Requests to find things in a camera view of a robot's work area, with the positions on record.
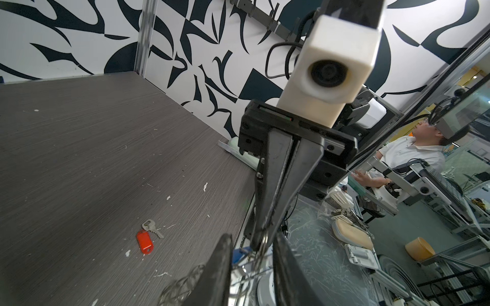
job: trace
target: white shirt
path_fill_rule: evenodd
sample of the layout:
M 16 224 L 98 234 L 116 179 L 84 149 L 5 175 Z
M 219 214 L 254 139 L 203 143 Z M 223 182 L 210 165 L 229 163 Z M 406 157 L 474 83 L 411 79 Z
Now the white shirt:
M 390 168 L 395 168 L 399 165 L 408 163 L 414 158 L 420 158 L 425 160 L 438 172 L 442 172 L 444 169 L 444 155 L 441 145 L 427 145 L 417 146 L 414 145 L 415 137 L 403 136 L 395 141 L 392 141 L 379 149 L 383 157 L 381 161 L 388 165 Z M 378 171 L 370 171 L 371 177 L 383 177 Z

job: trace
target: white camera housing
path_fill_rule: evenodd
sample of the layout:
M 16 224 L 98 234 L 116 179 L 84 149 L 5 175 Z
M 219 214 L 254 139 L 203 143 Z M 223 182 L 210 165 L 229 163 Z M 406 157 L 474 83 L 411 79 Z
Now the white camera housing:
M 319 16 L 277 107 L 332 127 L 344 105 L 354 101 L 369 77 L 380 39 L 379 29 L 327 15 Z M 322 60 L 336 61 L 347 67 L 343 83 L 324 87 L 313 80 L 312 65 Z

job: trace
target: camera lens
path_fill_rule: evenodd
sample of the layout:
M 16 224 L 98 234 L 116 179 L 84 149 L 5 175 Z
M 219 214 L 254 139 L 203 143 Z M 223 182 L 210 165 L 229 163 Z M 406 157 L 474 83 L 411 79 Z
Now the camera lens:
M 323 87 L 339 86 L 346 76 L 347 67 L 336 61 L 318 61 L 311 68 L 311 77 Z

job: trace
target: floor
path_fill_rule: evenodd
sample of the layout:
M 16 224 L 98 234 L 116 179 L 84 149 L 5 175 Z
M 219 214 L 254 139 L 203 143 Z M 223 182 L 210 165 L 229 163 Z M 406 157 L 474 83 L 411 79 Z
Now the floor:
M 253 171 L 132 72 L 0 86 L 0 304 L 156 305 L 238 234 Z M 135 238 L 153 219 L 144 256 Z
M 422 237 L 438 253 L 464 239 L 452 234 L 437 213 L 420 201 L 412 206 L 398 205 L 398 210 L 396 216 L 386 215 L 369 223 L 369 230 L 375 237 L 376 253 L 395 260 L 416 283 L 431 280 L 434 278 L 432 268 L 419 267 L 408 255 L 405 244 Z

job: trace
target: metal bracket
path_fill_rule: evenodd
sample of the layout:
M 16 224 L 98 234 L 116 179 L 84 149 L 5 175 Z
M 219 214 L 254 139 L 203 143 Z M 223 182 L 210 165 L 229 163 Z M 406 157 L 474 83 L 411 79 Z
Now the metal bracket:
M 263 26 L 267 28 L 268 31 L 274 32 L 277 36 L 284 39 L 285 41 L 294 41 L 296 39 L 296 34 L 292 33 L 294 31 L 289 30 L 283 26 L 279 21 L 275 20 L 277 14 L 279 3 L 276 4 L 273 15 L 269 16 L 264 11 L 260 10 L 256 6 L 256 0 L 252 2 L 251 0 L 230 0 L 232 5 L 246 12 L 249 17 L 254 18 L 260 22 Z
M 238 139 L 240 149 L 260 156 L 251 239 L 254 250 L 259 249 L 265 233 L 271 244 L 287 207 L 308 178 L 334 185 L 357 152 L 354 137 L 257 100 L 245 109 Z

